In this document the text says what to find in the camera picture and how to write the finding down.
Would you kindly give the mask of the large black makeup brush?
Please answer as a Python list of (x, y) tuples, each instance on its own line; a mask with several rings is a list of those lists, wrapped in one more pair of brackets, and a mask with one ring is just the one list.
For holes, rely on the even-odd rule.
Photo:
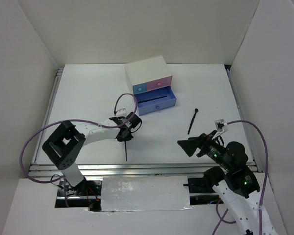
[(189, 125), (189, 128), (188, 128), (188, 132), (187, 134), (189, 135), (190, 134), (190, 131), (191, 131), (191, 128), (192, 128), (192, 125), (193, 125), (193, 122), (195, 120), (195, 117), (196, 117), (196, 114), (199, 112), (199, 109), (198, 108), (195, 108), (194, 109), (194, 114), (192, 116), (192, 119), (191, 119), (191, 122), (190, 122), (190, 125)]

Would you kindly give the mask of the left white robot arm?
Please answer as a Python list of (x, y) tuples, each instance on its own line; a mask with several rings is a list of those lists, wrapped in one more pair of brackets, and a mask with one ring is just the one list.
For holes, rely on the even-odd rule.
[(133, 138), (133, 129), (140, 127), (142, 120), (131, 112), (128, 116), (110, 117), (98, 125), (74, 125), (62, 122), (42, 145), (42, 150), (64, 175), (69, 190), (81, 195), (91, 187), (76, 164), (82, 147), (102, 140), (116, 139), (126, 142)]

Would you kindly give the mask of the pink drawer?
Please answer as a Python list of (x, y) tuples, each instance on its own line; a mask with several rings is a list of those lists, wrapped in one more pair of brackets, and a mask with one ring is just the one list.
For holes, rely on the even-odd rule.
[(172, 83), (172, 76), (160, 78), (146, 83), (146, 90), (152, 91), (159, 88), (170, 86)]

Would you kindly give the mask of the purple wide drawer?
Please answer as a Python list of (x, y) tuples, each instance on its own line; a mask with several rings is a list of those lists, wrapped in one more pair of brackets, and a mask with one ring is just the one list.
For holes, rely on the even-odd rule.
[(137, 101), (151, 99), (151, 98), (165, 96), (165, 95), (167, 96), (166, 98), (162, 98), (162, 99), (158, 99), (158, 100), (154, 100), (150, 102), (145, 102), (145, 103), (138, 103), (138, 114), (142, 116), (145, 114), (149, 114), (152, 112), (173, 107), (176, 104), (177, 98), (175, 94), (173, 93), (171, 86), (136, 94), (135, 97)]

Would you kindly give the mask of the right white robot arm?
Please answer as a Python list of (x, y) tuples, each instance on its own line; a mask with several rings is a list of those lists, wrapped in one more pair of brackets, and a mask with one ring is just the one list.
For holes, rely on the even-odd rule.
[(241, 143), (232, 141), (222, 146), (213, 133), (179, 140), (178, 145), (190, 157), (197, 149), (198, 157), (207, 155), (217, 166), (204, 172), (202, 178), (186, 183), (191, 193), (215, 192), (232, 214), (243, 235), (275, 235), (270, 217), (262, 204), (263, 194), (255, 174), (247, 166), (248, 156)]

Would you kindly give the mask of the light blue small drawer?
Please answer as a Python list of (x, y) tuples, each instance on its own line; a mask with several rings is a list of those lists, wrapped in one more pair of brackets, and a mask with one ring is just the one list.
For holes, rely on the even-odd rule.
[(137, 84), (132, 86), (133, 94), (140, 94), (147, 91), (146, 83)]

